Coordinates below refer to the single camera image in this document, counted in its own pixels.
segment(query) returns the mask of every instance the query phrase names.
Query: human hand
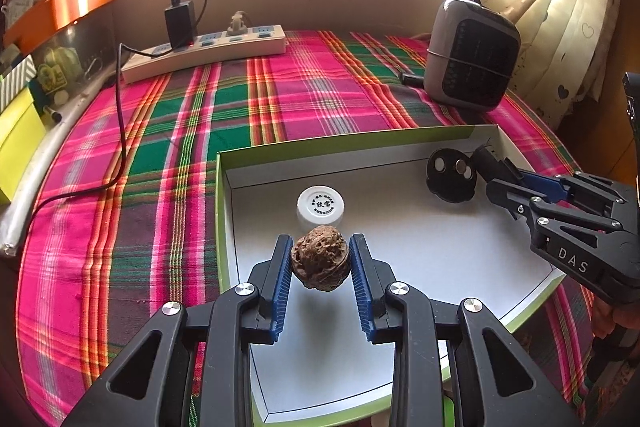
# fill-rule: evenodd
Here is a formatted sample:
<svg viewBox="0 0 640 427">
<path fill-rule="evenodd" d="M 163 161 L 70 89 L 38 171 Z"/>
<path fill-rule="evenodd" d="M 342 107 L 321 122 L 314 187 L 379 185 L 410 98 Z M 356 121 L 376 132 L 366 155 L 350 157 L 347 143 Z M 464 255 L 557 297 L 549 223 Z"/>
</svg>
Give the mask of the human hand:
<svg viewBox="0 0 640 427">
<path fill-rule="evenodd" d="M 593 334 L 603 339 L 611 334 L 616 324 L 630 330 L 640 330 L 640 303 L 627 304 L 613 307 L 602 299 L 593 299 L 593 309 L 591 311 L 591 329 Z M 640 357 L 640 342 L 636 344 L 631 353 L 630 359 Z"/>
</svg>

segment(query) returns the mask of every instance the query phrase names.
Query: plaid tablecloth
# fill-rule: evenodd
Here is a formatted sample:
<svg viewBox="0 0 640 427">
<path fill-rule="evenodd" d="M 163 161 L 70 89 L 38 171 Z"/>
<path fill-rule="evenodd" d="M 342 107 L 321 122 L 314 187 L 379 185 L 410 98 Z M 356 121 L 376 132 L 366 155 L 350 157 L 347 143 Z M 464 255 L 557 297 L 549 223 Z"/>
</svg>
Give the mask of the plaid tablecloth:
<svg viewBox="0 0 640 427">
<path fill-rule="evenodd" d="M 44 208 L 28 238 L 17 305 L 24 384 L 59 425 L 164 302 L 218 295 L 216 153 L 341 133 L 495 123 L 538 172 L 576 169 L 515 96 L 478 114 L 431 102 L 395 71 L 424 69 L 426 44 L 366 34 L 289 32 L 285 55 L 177 71 L 124 87 L 126 173 L 111 190 Z M 114 89 L 95 99 L 40 198 L 106 182 L 118 169 Z M 517 337 L 584 417 L 591 296 L 566 280 Z"/>
</svg>

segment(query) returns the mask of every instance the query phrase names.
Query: yellow box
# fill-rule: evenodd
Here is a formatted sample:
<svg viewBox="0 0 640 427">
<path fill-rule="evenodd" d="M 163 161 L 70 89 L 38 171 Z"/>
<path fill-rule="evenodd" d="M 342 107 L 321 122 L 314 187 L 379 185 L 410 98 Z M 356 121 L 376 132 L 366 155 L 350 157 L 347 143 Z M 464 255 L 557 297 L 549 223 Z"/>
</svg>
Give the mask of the yellow box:
<svg viewBox="0 0 640 427">
<path fill-rule="evenodd" d="M 0 114 L 0 204 L 10 203 L 45 135 L 28 88 Z"/>
</svg>

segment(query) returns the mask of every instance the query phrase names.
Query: round white container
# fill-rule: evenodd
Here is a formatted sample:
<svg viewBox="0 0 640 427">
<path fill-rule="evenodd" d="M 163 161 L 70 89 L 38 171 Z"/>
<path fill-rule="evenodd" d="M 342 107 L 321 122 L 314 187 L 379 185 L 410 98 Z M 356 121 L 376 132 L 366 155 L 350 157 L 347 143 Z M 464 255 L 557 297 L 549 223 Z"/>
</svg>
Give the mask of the round white container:
<svg viewBox="0 0 640 427">
<path fill-rule="evenodd" d="M 319 225 L 337 227 L 343 213 L 344 200 L 331 187 L 309 187 L 298 197 L 298 220 L 305 233 Z"/>
</svg>

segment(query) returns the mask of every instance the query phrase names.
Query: gray and white striped paper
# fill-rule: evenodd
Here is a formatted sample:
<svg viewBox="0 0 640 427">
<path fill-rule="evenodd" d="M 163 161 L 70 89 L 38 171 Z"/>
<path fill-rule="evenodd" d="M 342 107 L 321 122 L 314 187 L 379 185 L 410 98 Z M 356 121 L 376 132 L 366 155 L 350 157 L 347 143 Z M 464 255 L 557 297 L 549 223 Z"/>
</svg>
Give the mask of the gray and white striped paper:
<svg viewBox="0 0 640 427">
<path fill-rule="evenodd" d="M 18 96 L 29 81 L 38 74 L 31 55 L 18 64 L 6 78 L 0 80 L 0 113 L 6 109 L 12 100 Z"/>
</svg>

